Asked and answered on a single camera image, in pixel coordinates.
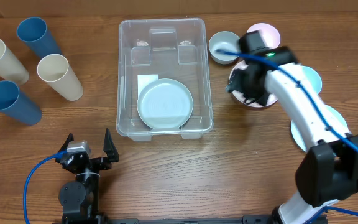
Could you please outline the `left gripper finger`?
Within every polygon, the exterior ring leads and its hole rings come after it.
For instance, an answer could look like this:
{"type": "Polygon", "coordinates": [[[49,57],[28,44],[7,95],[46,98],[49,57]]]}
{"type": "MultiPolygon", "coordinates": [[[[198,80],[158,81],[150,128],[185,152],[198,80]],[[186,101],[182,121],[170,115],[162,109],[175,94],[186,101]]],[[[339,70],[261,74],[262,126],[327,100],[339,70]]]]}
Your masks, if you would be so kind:
{"type": "Polygon", "coordinates": [[[67,154],[67,148],[70,142],[74,141],[74,136],[72,133],[68,135],[65,142],[63,143],[63,146],[60,148],[60,150],[56,153],[55,162],[60,162],[61,159],[67,154]]]}
{"type": "Polygon", "coordinates": [[[106,153],[109,162],[119,161],[119,154],[112,141],[111,133],[108,128],[106,128],[105,132],[103,151],[106,153]]]}

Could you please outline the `white pink plate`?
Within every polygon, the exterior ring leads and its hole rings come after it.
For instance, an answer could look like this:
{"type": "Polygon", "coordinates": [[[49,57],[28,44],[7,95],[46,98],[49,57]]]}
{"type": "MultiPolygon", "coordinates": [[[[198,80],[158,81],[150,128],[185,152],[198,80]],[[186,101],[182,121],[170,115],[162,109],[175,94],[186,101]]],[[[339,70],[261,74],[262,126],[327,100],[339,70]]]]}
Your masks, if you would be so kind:
{"type": "MultiPolygon", "coordinates": [[[[235,66],[232,68],[230,75],[229,75],[229,79],[231,79],[232,75],[234,74],[234,71],[239,69],[239,70],[245,70],[248,67],[248,64],[245,63],[245,61],[240,61],[237,64],[235,64],[235,66]]],[[[268,96],[268,100],[267,100],[267,104],[265,106],[259,104],[256,101],[253,101],[253,99],[246,99],[244,97],[244,95],[239,92],[234,90],[233,92],[231,92],[231,96],[238,102],[238,103],[242,103],[243,105],[246,105],[250,108],[256,108],[256,109],[264,109],[264,108],[268,108],[272,105],[274,105],[277,101],[278,98],[274,95],[274,94],[270,94],[268,96]]]]}

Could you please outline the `grey bowl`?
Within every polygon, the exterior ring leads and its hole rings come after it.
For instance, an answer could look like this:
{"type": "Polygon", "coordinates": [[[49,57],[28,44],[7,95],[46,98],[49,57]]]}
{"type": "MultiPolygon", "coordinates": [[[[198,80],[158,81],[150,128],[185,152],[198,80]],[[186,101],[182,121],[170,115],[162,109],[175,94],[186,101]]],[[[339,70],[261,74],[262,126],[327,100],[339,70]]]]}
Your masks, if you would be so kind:
{"type": "Polygon", "coordinates": [[[209,52],[212,59],[221,64],[228,65],[238,59],[236,55],[227,55],[220,50],[227,52],[239,52],[239,36],[233,32],[221,31],[215,33],[209,40],[209,52]]]}

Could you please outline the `pink bowl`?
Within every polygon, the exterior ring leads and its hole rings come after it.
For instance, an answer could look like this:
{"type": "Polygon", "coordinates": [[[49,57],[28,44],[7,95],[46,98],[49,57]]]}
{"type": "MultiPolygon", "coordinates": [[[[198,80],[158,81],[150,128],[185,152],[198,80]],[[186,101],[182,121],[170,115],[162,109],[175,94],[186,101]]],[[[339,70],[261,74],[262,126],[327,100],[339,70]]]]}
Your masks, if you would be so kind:
{"type": "Polygon", "coordinates": [[[280,45],[281,37],[279,31],[267,23],[257,23],[249,27],[247,33],[259,31],[266,46],[270,49],[277,48],[280,45]]]}

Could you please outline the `light blue bowl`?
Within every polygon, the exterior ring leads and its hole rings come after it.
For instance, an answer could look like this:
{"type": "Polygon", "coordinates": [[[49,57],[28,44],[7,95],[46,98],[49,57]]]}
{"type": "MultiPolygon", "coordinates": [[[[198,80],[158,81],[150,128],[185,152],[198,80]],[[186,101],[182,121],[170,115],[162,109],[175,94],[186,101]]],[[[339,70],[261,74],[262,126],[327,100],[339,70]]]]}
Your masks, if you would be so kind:
{"type": "Polygon", "coordinates": [[[307,66],[303,65],[302,68],[303,68],[303,72],[305,74],[305,77],[311,83],[311,86],[313,87],[313,90],[317,94],[319,94],[321,92],[321,90],[322,90],[322,87],[323,87],[322,79],[321,79],[319,73],[317,71],[315,71],[311,67],[307,67],[307,66]]]}

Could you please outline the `cream cup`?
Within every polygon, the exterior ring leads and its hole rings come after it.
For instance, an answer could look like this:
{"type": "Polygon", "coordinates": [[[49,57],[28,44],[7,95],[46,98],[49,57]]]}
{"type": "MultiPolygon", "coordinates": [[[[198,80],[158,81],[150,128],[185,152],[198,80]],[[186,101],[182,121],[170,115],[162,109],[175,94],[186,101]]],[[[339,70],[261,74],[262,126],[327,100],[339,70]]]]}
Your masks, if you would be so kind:
{"type": "Polygon", "coordinates": [[[40,60],[37,75],[68,101],[83,96],[84,89],[68,60],[60,54],[50,54],[40,60]]]}
{"type": "Polygon", "coordinates": [[[18,85],[25,84],[29,79],[29,72],[12,53],[8,46],[0,39],[0,77],[18,85]]]}

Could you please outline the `light blue plate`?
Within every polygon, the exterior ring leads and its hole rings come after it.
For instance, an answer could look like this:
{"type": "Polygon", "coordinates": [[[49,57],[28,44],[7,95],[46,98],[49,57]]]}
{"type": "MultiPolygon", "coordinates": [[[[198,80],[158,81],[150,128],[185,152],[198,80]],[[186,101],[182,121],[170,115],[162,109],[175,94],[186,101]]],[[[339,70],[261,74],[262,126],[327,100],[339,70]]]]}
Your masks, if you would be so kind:
{"type": "MultiPolygon", "coordinates": [[[[344,125],[346,128],[348,128],[348,125],[346,123],[346,120],[343,118],[343,116],[333,107],[326,105],[327,109],[334,115],[335,118],[337,118],[337,120],[344,125]]],[[[306,146],[304,144],[304,141],[301,137],[301,134],[298,130],[298,128],[296,127],[296,125],[294,124],[293,121],[291,121],[291,135],[293,137],[293,140],[296,142],[296,144],[298,145],[298,147],[306,152],[306,146]]]]}

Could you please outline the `grey plate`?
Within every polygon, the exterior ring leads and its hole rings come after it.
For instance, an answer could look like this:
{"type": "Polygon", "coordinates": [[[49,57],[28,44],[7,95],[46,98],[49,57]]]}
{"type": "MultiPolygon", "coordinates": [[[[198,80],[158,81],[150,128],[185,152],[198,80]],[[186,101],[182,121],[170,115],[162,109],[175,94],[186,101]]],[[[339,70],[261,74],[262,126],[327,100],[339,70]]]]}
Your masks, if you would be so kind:
{"type": "Polygon", "coordinates": [[[193,112],[193,97],[181,82],[162,78],[146,85],[137,100],[140,119],[152,129],[176,129],[193,112]]]}

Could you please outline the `clear plastic storage bin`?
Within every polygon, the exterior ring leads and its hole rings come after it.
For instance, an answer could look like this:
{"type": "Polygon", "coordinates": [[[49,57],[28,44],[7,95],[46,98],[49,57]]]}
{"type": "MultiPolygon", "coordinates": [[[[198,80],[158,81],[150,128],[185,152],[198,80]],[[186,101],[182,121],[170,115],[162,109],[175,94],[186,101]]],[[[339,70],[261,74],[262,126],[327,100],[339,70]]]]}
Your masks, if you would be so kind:
{"type": "Polygon", "coordinates": [[[199,139],[213,128],[206,26],[200,18],[125,20],[119,25],[116,130],[133,141],[156,135],[199,139]],[[137,76],[157,74],[184,84],[193,97],[189,120],[176,129],[152,129],[137,112],[137,76]]]}

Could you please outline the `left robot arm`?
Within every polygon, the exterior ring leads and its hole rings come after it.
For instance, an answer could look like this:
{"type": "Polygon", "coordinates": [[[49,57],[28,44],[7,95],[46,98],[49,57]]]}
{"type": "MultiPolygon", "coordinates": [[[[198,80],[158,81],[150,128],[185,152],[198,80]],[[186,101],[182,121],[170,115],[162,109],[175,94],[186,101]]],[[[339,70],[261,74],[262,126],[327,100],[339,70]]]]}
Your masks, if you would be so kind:
{"type": "Polygon", "coordinates": [[[61,147],[62,155],[55,161],[75,175],[74,181],[67,182],[59,191],[62,223],[109,223],[107,215],[99,211],[99,173],[109,170],[113,162],[119,161],[109,129],[105,132],[103,151],[105,157],[91,158],[87,141],[75,142],[72,134],[61,147]]]}

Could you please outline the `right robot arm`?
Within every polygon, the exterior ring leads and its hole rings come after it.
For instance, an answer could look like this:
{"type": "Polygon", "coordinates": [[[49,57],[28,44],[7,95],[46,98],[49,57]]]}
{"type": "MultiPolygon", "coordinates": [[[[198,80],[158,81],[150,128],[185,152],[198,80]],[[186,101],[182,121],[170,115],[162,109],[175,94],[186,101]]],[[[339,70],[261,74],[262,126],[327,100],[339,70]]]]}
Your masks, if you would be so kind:
{"type": "Polygon", "coordinates": [[[239,48],[235,55],[247,67],[231,75],[227,92],[239,91],[262,106],[275,95],[307,147],[295,173],[297,191],[273,210],[269,223],[323,223],[322,214],[329,210],[358,216],[335,207],[358,193],[358,135],[327,110],[289,47],[270,49],[260,32],[253,31],[239,39],[239,48]]]}

